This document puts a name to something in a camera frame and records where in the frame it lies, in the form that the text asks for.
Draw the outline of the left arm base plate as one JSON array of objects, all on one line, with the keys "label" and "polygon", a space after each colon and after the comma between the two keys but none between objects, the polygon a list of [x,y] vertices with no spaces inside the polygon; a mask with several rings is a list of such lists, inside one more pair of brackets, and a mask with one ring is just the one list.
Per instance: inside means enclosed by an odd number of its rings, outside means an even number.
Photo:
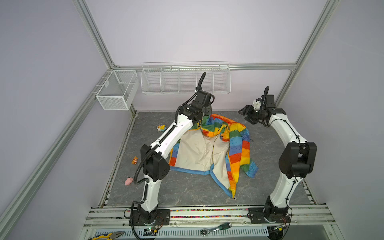
[{"label": "left arm base plate", "polygon": [[143,209],[134,209],[129,225],[131,226],[134,224],[134,227],[149,225],[168,226],[170,224],[170,220],[170,209],[155,209],[152,212],[147,212]]}]

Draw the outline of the rainbow striped jacket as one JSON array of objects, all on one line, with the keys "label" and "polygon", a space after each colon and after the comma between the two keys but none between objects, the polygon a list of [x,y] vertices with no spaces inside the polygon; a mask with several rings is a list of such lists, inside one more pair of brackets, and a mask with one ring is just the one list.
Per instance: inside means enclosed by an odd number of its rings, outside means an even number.
[{"label": "rainbow striped jacket", "polygon": [[169,164],[178,172],[210,175],[234,199],[240,172],[254,178],[259,169],[250,157],[250,141],[245,125],[213,114],[183,134],[171,150]]}]

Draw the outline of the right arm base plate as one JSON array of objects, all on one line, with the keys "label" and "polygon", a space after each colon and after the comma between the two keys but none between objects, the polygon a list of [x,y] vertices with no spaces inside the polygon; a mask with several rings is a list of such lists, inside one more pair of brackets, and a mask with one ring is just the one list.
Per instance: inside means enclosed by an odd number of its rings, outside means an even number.
[{"label": "right arm base plate", "polygon": [[291,222],[288,208],[249,208],[247,218],[252,224],[288,224]]}]

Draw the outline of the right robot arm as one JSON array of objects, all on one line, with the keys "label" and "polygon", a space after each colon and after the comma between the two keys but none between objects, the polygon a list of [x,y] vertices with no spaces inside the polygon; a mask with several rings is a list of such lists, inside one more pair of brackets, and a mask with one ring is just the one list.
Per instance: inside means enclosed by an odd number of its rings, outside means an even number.
[{"label": "right robot arm", "polygon": [[251,208],[248,218],[267,223],[289,223],[290,199],[298,184],[313,171],[317,145],[301,136],[289,121],[286,112],[275,104],[275,96],[266,87],[252,105],[238,111],[253,125],[272,127],[281,138],[285,149],[279,158],[280,176],[263,208]]}]

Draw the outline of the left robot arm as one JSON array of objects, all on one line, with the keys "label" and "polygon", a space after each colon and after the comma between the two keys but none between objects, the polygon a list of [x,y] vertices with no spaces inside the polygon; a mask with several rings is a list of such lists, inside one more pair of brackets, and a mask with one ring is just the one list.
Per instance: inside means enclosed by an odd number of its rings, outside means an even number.
[{"label": "left robot arm", "polygon": [[194,125],[201,124],[205,111],[215,100],[211,93],[202,90],[206,74],[204,72],[201,75],[193,96],[177,108],[174,121],[169,128],[152,144],[141,147],[141,162],[133,177],[133,183],[134,185],[144,183],[144,191],[142,199],[132,203],[130,213],[132,224],[135,220],[143,222],[144,225],[156,222],[161,182],[170,171],[167,157],[188,130]]}]

